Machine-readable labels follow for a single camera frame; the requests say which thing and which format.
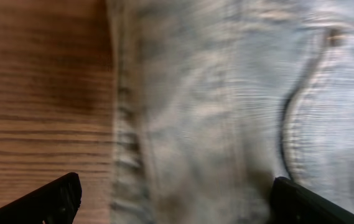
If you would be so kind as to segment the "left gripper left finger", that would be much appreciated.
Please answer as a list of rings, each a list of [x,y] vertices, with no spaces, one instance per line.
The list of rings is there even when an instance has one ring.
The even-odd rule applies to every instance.
[[[72,224],[82,202],[79,175],[70,172],[0,208],[0,224]]]

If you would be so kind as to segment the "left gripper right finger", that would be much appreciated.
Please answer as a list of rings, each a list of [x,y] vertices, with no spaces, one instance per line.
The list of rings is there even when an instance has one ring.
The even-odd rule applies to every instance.
[[[277,224],[354,224],[354,214],[286,177],[274,179],[270,205]]]

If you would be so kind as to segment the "light blue denim shorts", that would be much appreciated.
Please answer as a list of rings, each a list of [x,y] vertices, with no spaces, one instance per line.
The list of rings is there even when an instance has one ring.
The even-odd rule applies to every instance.
[[[280,176],[354,214],[354,0],[107,10],[112,223],[270,223]]]

